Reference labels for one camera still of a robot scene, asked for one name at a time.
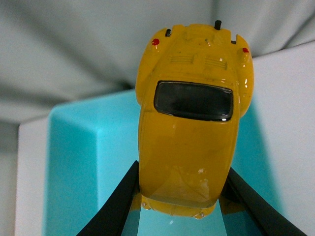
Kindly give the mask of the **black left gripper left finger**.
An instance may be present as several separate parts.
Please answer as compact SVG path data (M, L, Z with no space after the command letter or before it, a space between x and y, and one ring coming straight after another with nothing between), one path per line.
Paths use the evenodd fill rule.
M111 196L79 236L136 236L140 220L138 161L134 161Z

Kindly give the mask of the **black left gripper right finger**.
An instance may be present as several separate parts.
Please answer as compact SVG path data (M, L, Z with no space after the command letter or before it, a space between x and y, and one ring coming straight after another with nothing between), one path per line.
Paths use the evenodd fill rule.
M220 195L228 236L304 236L231 168Z

